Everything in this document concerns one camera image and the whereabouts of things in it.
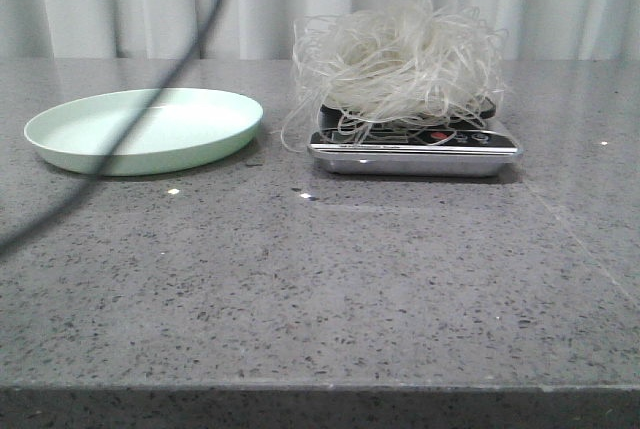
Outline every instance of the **digital scale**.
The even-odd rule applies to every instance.
[[[342,113],[325,106],[320,130],[311,136],[309,152],[323,169],[341,174],[405,176],[495,176],[517,161],[522,148],[497,120],[495,105],[484,101],[484,127],[469,122],[399,131],[376,124],[361,142],[338,131]]]

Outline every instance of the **plastic plate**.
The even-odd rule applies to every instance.
[[[153,89],[114,92],[53,107],[24,135],[47,162],[89,173]],[[115,154],[111,176],[159,174],[226,157],[255,136],[263,110],[253,99],[210,89],[167,89]]]

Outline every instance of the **plate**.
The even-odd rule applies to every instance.
[[[154,89],[113,92],[53,107],[24,135],[47,162],[90,173]],[[211,89],[167,89],[114,155],[111,176],[159,174],[222,159],[251,141],[263,110],[253,99]]]

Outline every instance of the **countertop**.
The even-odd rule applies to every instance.
[[[3,232],[80,180],[24,124],[153,87],[169,64],[0,61]],[[105,178],[0,260],[2,388],[586,388],[637,403],[639,62],[505,63],[498,119],[525,153],[490,179],[324,172],[280,142],[290,70],[194,62],[177,86],[256,99],[256,139],[199,168]]]

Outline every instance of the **cord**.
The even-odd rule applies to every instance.
[[[106,155],[95,164],[93,170],[83,179],[78,187],[53,208],[36,216],[14,232],[2,236],[0,239],[0,257],[16,250],[35,236],[45,232],[56,220],[70,214],[89,198],[95,190],[100,176],[113,164],[114,154],[137,127],[147,111],[160,99],[165,89],[178,80],[191,58],[198,53],[201,45],[207,40],[209,34],[213,32],[223,4],[224,0],[214,0],[206,21],[202,24],[194,39],[189,43],[182,58],[180,58],[175,66],[159,81],[157,84],[158,89],[156,89],[147,102],[131,116],[125,129],[114,138]]]

